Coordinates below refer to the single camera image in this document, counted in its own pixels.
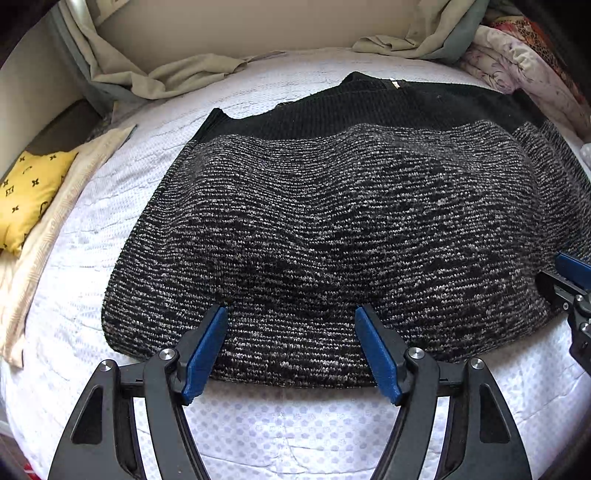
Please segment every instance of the beige cloth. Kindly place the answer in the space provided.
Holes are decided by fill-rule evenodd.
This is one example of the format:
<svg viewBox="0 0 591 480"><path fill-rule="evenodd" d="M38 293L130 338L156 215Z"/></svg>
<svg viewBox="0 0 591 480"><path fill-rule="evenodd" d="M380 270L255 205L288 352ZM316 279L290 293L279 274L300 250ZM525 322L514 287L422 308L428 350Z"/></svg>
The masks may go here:
<svg viewBox="0 0 591 480"><path fill-rule="evenodd" d="M127 5L129 0L90 0L90 2L93 2L95 10L98 10L97 16L93 16L92 19L95 26L98 27L118 9Z"/></svg>
<svg viewBox="0 0 591 480"><path fill-rule="evenodd" d="M95 82L131 88L138 97L155 100L203 88L246 65L223 55L195 55L144 73L97 32L86 1L61 0L59 8Z"/></svg>
<svg viewBox="0 0 591 480"><path fill-rule="evenodd" d="M360 38L353 50L416 59L441 48L475 0L420 0L404 38L375 35Z"/></svg>
<svg viewBox="0 0 591 480"><path fill-rule="evenodd" d="M45 214L33 227L19 258L0 254L0 354L22 368L25 318L61 226L94 173L127 139L133 127L113 129L76 148L78 155Z"/></svg>

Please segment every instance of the white mattress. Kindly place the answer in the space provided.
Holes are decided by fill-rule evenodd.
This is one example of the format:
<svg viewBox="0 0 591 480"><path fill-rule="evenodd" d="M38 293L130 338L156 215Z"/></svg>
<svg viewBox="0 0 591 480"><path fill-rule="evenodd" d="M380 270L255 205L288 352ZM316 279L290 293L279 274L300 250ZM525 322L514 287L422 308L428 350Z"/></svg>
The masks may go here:
<svg viewBox="0 0 591 480"><path fill-rule="evenodd" d="M354 70L485 87L433 63L320 50L254 62L131 120L138 129L88 184L49 258L27 319L24 370L2 365L8 420L42 478L98 362L131 361L105 342L103 295L129 232L183 145L214 107L234 117L265 112L334 86ZM572 133L565 133L580 147ZM534 478L569 441L590 405L591 380L569 356L569 343L570 331L557 319L484 356L515 417ZM136 405L144 465L148 478L157 479L143 400ZM368 479L397 414L374 388L292 390L214 381L185 411L210 476L235 480ZM440 400L421 479L434 477L446 414L447 402Z"/></svg>

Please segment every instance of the pillow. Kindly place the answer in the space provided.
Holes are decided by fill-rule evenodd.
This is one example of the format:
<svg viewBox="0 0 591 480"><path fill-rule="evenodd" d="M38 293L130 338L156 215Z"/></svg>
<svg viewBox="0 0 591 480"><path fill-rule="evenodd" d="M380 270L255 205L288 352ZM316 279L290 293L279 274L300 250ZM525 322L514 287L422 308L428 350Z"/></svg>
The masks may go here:
<svg viewBox="0 0 591 480"><path fill-rule="evenodd" d="M23 152L0 189L0 247L19 257L22 244L56 195L76 151L37 157Z"/></svg>

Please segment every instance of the sweater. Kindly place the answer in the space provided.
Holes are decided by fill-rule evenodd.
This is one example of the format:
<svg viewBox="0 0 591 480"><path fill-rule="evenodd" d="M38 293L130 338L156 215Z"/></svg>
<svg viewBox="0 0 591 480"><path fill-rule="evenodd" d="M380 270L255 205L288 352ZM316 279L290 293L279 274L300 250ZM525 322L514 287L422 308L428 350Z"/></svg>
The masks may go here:
<svg viewBox="0 0 591 480"><path fill-rule="evenodd" d="M520 90L350 74L261 115L215 109L133 228L102 310L145 359L229 309L212 378L374 385L354 313L461 361L553 316L534 277L589 259L591 186Z"/></svg>

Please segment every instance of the floral blanket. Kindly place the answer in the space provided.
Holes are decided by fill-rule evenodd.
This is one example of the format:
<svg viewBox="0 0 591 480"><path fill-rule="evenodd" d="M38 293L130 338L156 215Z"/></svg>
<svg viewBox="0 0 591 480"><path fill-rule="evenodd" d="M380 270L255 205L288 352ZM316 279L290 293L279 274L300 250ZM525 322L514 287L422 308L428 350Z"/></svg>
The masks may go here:
<svg viewBox="0 0 591 480"><path fill-rule="evenodd" d="M499 92L523 89L548 118L591 141L586 102L579 103L552 67L521 40L480 25L459 66Z"/></svg>
<svg viewBox="0 0 591 480"><path fill-rule="evenodd" d="M532 22L529 18L523 16L511 16L499 17L486 25L506 32L511 35L511 37L515 37L533 48L534 51L542 57L550 67L552 67L552 70L556 72L564 84L569 88L577 102L587 108L589 107L579 86L570 76L565 65L554 54L551 41L535 22Z"/></svg>

